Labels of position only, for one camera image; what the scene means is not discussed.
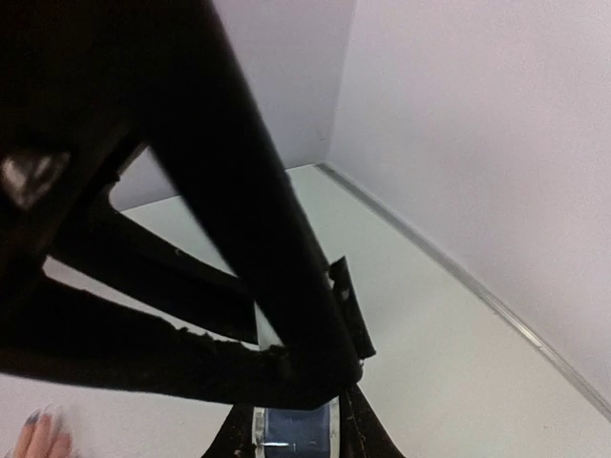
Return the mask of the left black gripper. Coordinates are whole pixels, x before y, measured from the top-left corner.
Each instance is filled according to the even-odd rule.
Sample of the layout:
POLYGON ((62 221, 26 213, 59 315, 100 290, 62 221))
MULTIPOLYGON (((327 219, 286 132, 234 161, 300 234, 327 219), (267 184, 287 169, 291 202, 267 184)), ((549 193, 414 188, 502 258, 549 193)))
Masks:
POLYGON ((140 138, 129 117, 139 1, 1 5, 1 263, 43 260, 74 207, 107 196, 140 138))

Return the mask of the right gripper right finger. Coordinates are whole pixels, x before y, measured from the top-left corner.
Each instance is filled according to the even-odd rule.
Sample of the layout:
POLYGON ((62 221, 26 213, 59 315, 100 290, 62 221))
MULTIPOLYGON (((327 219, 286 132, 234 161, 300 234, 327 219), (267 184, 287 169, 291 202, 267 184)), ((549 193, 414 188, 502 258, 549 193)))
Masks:
POLYGON ((340 396, 341 458, 404 458, 358 385, 340 396))

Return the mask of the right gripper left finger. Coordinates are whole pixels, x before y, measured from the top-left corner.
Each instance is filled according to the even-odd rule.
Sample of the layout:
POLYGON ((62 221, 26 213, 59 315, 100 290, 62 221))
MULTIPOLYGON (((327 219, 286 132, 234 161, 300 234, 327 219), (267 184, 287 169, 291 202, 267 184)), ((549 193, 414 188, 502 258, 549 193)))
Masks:
POLYGON ((255 458, 253 407, 233 406, 204 458, 255 458))

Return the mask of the blue nail polish bottle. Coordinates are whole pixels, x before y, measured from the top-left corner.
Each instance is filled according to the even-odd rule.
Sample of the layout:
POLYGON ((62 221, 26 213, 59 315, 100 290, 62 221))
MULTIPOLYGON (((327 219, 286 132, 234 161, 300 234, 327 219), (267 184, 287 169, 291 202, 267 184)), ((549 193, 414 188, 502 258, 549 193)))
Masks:
POLYGON ((338 458, 340 398, 314 410, 255 407, 252 443, 259 458, 338 458))

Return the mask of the mannequin hand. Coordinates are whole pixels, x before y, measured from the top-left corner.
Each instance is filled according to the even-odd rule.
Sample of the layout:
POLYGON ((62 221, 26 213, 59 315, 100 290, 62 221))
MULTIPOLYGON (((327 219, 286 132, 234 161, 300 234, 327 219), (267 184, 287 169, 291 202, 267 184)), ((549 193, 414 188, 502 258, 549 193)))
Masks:
POLYGON ((62 415, 49 408, 33 412, 22 426, 7 457, 69 458, 73 456, 73 437, 64 427, 62 415))

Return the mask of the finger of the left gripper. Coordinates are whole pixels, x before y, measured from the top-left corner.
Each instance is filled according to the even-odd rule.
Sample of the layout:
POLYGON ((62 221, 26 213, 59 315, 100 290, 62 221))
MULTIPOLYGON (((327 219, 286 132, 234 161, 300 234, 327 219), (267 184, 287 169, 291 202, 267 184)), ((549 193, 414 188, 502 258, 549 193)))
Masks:
POLYGON ((56 240, 1 204, 1 369, 63 385, 287 406, 284 351, 254 351, 254 300, 113 209, 79 206, 56 240))
POLYGON ((312 409, 362 366, 327 264, 221 19, 209 1, 147 1, 133 119, 284 352, 224 356, 204 392, 230 404, 312 409))

